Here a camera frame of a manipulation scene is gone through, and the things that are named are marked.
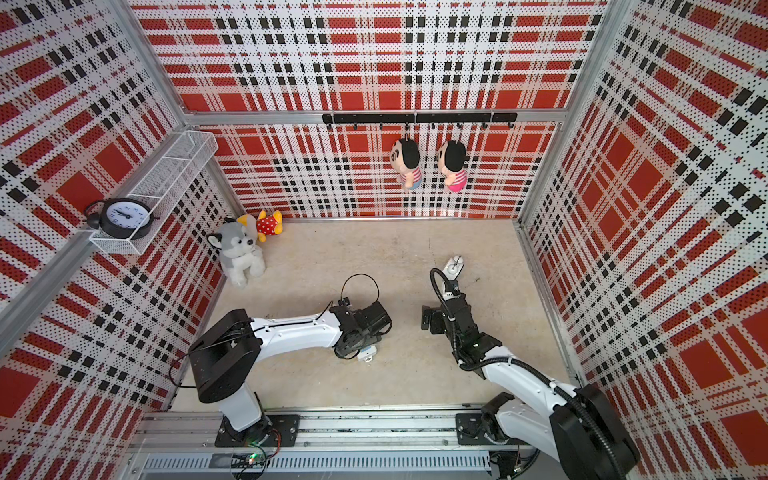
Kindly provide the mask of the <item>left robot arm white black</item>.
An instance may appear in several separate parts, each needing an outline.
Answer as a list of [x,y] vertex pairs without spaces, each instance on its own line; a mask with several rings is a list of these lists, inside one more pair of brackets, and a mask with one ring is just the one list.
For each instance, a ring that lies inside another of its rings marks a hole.
[[307,349],[330,349],[336,358],[353,360],[374,355],[375,345],[389,333],[392,320],[378,301],[352,310],[346,298],[331,301],[320,313],[287,319],[249,316],[232,310],[189,349],[198,400],[222,413],[217,448],[295,444],[297,415],[270,419],[247,382],[253,366],[266,359]]

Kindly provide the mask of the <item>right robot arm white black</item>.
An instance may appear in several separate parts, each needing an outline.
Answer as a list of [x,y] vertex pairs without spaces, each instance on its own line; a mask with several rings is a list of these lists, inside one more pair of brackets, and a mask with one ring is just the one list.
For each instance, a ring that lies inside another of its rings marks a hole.
[[479,440],[520,440],[558,461],[569,479],[624,479],[641,455],[596,386],[560,382],[520,360],[475,323],[466,296],[422,308],[421,328],[443,334],[458,367],[505,392],[481,410]]

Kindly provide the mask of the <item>white computer mouse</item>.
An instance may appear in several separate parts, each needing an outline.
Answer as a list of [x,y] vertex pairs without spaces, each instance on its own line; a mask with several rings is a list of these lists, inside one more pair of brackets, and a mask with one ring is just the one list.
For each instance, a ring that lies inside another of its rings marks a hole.
[[450,280],[456,280],[464,268],[465,262],[461,255],[451,257],[443,268],[443,273]]

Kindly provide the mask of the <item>yellow red plush toy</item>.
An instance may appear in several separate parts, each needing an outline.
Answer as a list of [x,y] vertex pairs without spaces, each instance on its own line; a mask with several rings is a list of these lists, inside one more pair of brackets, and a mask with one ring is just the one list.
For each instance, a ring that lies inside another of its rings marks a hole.
[[284,231],[283,216],[279,211],[268,215],[261,211],[258,216],[242,215],[236,219],[245,227],[249,236],[263,243],[268,236],[280,235]]

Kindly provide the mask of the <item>grey husky plush toy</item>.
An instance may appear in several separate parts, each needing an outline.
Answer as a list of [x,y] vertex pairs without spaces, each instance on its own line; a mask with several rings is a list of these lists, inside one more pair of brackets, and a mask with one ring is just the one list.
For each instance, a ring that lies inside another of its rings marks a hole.
[[223,273],[235,287],[244,288],[250,278],[264,274],[266,263],[262,249],[246,227],[235,219],[226,218],[216,232],[206,236],[206,241],[218,251]]

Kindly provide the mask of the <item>hanging doll pink shorts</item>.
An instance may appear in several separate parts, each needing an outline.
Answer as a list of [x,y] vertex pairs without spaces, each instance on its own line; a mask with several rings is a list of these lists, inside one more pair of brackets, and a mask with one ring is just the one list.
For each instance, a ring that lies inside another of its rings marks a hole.
[[453,193],[461,192],[467,185],[467,149],[458,141],[446,141],[438,151],[438,170],[444,177],[446,188]]

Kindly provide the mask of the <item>green circuit board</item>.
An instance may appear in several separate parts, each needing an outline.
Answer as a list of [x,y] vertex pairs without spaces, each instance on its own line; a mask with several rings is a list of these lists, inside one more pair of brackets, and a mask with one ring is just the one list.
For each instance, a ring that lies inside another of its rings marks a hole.
[[232,469],[249,470],[263,468],[269,459],[268,455],[261,453],[233,454],[230,460]]

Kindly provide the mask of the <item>hanging doll blue shorts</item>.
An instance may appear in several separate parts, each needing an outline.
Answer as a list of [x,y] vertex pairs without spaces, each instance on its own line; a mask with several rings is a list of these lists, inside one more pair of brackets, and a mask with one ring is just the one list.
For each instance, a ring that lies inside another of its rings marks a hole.
[[390,165],[407,190],[413,190],[421,184],[423,175],[420,160],[420,151],[415,140],[402,138],[394,142],[390,152]]

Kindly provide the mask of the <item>black round alarm clock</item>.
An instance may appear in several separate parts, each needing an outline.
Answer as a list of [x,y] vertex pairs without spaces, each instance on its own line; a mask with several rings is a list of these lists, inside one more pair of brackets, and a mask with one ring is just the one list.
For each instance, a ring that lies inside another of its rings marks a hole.
[[129,198],[93,201],[83,214],[90,228],[119,240],[143,238],[156,220],[149,206]]

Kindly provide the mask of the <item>black wall hook rail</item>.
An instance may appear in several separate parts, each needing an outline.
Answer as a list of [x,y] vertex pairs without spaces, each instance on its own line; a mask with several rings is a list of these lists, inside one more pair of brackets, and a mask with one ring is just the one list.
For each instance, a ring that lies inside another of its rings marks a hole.
[[512,124],[518,120],[516,112],[469,112],[469,113],[329,113],[321,116],[325,125],[411,125],[411,124]]

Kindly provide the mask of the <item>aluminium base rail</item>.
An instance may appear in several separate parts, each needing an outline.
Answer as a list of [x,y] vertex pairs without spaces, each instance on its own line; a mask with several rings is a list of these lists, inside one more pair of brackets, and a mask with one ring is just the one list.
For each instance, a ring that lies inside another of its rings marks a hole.
[[[277,409],[297,415],[293,446],[217,448],[222,416],[151,414],[131,441],[121,479],[562,479],[560,464],[520,440],[490,443],[472,404]],[[268,455],[232,469],[233,454]]]

